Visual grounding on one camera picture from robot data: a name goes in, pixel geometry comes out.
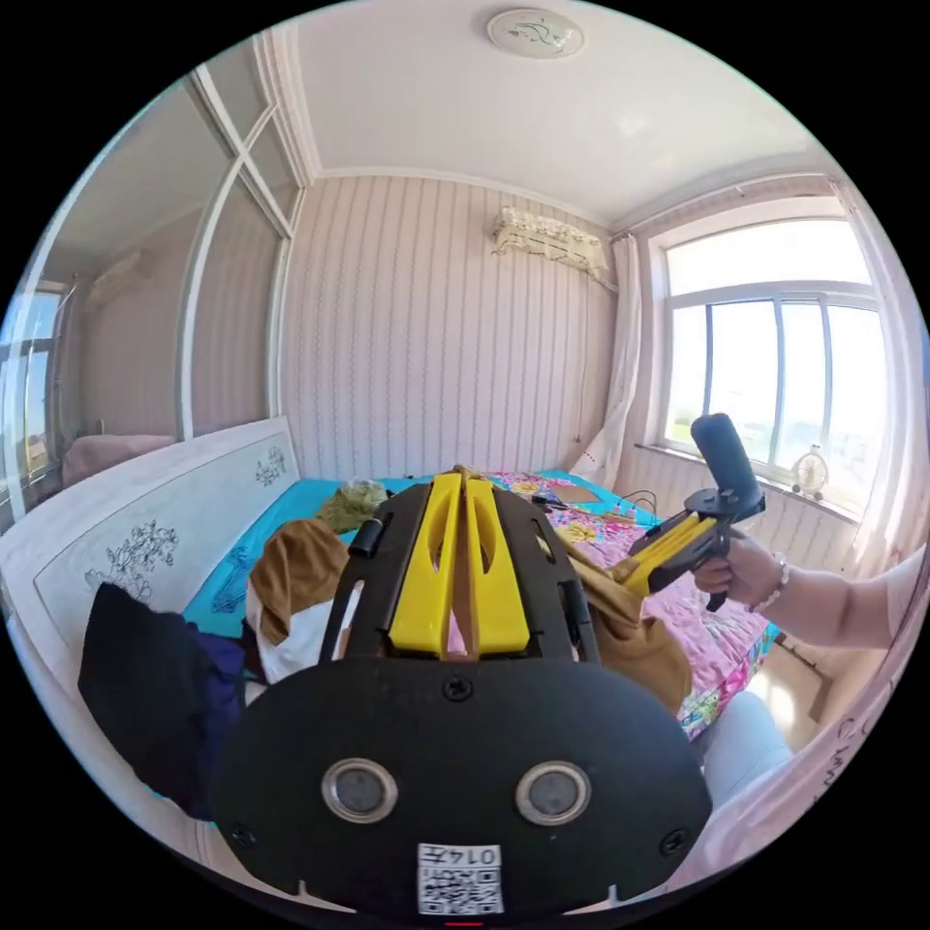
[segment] bracelet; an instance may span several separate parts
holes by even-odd
[[[777,554],[775,558],[778,559],[779,567],[782,570],[782,575],[778,580],[778,584],[775,586],[775,590],[761,603],[756,604],[755,607],[747,607],[752,613],[759,613],[762,610],[765,610],[767,607],[771,607],[779,598],[781,593],[785,590],[786,585],[788,584],[788,578],[791,574],[791,566],[788,564],[788,559],[785,558],[782,554]]]

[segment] headboard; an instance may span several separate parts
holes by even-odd
[[[9,606],[59,684],[78,695],[102,581],[181,612],[233,542],[298,480],[287,419],[157,449],[66,488],[0,538]]]
[[[156,610],[182,611],[235,540],[298,480],[287,419],[266,419],[115,465],[61,491],[0,537],[10,638],[85,771],[157,840],[278,897],[288,896],[252,878],[217,829],[191,820],[135,777],[95,725],[77,684],[101,581],[123,585]],[[306,894],[298,900],[345,910]]]

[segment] label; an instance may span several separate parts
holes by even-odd
[[[421,914],[502,914],[499,846],[417,847],[417,898]]]

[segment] white ceiling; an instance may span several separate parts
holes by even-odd
[[[582,28],[581,52],[503,52],[484,29],[510,7],[481,0],[356,0],[297,20],[324,174],[470,177],[614,226],[740,166],[826,159],[781,105],[684,40],[595,4],[540,7]]]
[[[231,160],[191,95],[177,84],[137,119],[91,175],[55,248],[97,260],[119,252],[201,207]]]

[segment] white sleeve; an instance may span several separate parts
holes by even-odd
[[[898,630],[904,622],[908,602],[917,585],[925,550],[926,546],[922,545],[914,555],[884,575],[888,592],[888,628],[891,630],[892,639],[898,635]]]

